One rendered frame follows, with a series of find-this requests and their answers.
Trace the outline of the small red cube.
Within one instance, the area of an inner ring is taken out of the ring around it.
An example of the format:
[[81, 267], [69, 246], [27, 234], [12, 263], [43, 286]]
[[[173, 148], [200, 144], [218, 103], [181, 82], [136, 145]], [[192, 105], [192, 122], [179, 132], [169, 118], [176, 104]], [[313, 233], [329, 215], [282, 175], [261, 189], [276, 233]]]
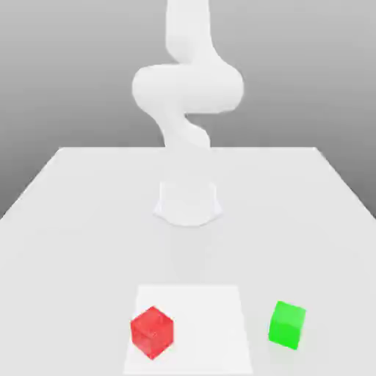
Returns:
[[155, 306], [135, 317], [130, 327], [133, 345], [151, 360], [174, 341], [174, 321]]

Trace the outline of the small green cube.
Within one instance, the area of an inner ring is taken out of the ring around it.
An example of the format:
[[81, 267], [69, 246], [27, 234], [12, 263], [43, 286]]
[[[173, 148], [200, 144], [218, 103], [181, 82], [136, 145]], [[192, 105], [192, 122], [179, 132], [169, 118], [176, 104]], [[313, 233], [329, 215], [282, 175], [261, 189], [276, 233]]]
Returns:
[[268, 339], [276, 344], [296, 350], [299, 346], [306, 310], [279, 300], [272, 313]]

